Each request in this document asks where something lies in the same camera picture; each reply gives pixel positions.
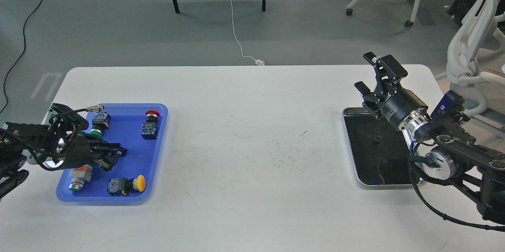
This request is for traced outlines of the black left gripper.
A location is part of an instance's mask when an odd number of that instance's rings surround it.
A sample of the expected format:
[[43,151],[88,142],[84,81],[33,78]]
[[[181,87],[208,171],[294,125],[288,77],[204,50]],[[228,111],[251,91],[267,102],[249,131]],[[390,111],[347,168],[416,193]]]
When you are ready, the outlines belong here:
[[117,164],[119,156],[124,156],[127,149],[121,144],[111,144],[99,140],[88,134],[78,134],[63,150],[64,160],[60,169],[75,169],[85,164],[97,164],[103,171],[108,172]]

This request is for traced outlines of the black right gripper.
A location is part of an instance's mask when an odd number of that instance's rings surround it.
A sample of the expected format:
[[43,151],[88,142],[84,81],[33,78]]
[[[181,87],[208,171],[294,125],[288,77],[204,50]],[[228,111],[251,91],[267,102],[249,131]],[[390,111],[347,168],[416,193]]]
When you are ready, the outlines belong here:
[[400,80],[408,75],[407,70],[390,54],[377,57],[373,52],[363,58],[376,72],[376,92],[362,81],[355,83],[364,102],[363,108],[375,119],[385,118],[397,131],[417,131],[429,123],[427,105],[411,90],[401,87]]

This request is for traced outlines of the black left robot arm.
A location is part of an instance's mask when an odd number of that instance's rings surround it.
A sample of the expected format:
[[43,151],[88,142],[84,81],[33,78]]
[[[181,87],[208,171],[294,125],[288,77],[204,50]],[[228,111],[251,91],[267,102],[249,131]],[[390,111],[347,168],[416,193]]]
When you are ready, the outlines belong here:
[[11,192],[28,177],[23,165],[29,157],[47,171],[76,169],[97,164],[110,171],[126,148],[102,139],[110,116],[103,105],[73,110],[53,103],[47,124],[7,122],[1,128],[1,196]]

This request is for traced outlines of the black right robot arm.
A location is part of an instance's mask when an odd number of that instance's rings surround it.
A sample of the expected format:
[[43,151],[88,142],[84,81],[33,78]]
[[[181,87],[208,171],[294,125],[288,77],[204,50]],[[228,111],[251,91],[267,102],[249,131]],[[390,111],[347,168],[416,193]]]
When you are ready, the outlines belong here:
[[[475,137],[462,125],[469,121],[462,106],[464,99],[448,91],[433,110],[411,90],[401,85],[408,72],[391,55],[363,55],[374,68],[376,86],[355,83],[363,99],[362,106],[375,119],[386,119],[396,131],[408,131],[409,178],[424,205],[455,224],[483,230],[504,231],[504,153],[475,144]],[[472,200],[483,220],[494,226],[474,224],[453,218],[431,206],[415,184],[415,176],[427,182],[453,186]]]

